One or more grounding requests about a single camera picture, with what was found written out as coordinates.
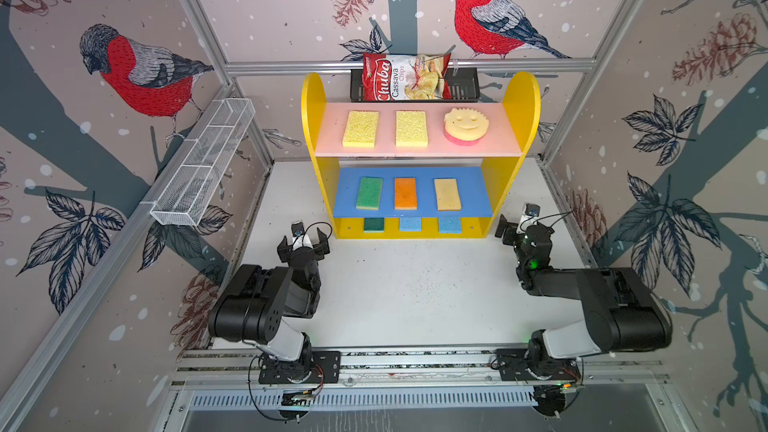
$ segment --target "pink sponge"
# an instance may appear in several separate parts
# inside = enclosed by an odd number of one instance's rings
[[[448,133],[448,131],[446,130],[446,125],[445,124],[443,124],[443,126],[442,126],[442,134],[444,136],[446,136],[446,139],[448,139],[449,141],[455,143],[457,146],[474,146],[476,143],[478,143],[480,141],[480,139],[477,139],[477,140],[461,140],[461,139],[456,139],[454,136],[452,136],[451,134]]]

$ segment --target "yellow sponge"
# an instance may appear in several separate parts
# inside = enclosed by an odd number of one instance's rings
[[[455,178],[436,178],[435,193],[437,210],[462,209],[462,200],[458,196],[458,184]]]
[[[395,145],[427,147],[427,114],[423,110],[398,110]]]
[[[350,111],[342,144],[344,147],[374,147],[379,113],[367,110]]]

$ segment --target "black wire basket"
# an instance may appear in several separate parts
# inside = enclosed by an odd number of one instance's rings
[[[480,100],[480,83],[478,82],[478,70],[474,67],[459,69],[449,68],[446,71],[446,84],[451,91],[449,100],[389,100],[388,102],[477,102]],[[378,102],[377,100],[364,100],[362,91],[362,69],[352,69],[350,82],[350,99],[352,102]]]

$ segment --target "bird head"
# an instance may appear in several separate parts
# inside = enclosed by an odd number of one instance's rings
[[[120,34],[109,25],[96,24],[85,31],[80,38],[80,53],[83,56],[83,64],[88,73],[96,70],[102,73],[110,73],[107,47],[109,43],[118,38]]]

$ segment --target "chips bag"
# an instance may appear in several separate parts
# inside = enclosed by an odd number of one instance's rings
[[[451,54],[401,56],[366,53],[362,58],[363,100],[450,99],[445,74]]]

